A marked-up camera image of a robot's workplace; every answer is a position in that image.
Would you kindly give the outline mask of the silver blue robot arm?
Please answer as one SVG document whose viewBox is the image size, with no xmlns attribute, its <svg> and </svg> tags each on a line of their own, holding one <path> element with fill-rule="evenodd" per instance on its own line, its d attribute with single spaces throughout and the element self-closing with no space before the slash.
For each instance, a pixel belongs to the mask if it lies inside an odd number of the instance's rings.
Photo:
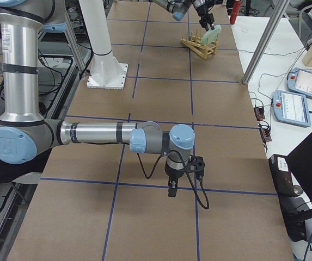
<svg viewBox="0 0 312 261">
<path fill-rule="evenodd" d="M 166 157 L 168 195 L 188 174 L 195 133 L 188 125 L 163 131 L 154 122 L 79 123 L 50 120 L 39 112 L 38 32 L 66 30 L 64 1 L 0 1 L 5 110 L 0 116 L 0 160 L 31 161 L 69 143 L 127 144 L 134 153 Z"/>
<path fill-rule="evenodd" d="M 150 1 L 156 3 L 167 12 L 173 15 L 173 19 L 181 21 L 184 15 L 193 6 L 200 17 L 199 23 L 206 30 L 214 30 L 215 19 L 213 14 L 210 13 L 211 8 L 215 5 L 215 1 L 207 0 L 183 0 L 183 1 L 171 1 L 171 0 L 154 0 Z"/>
</svg>

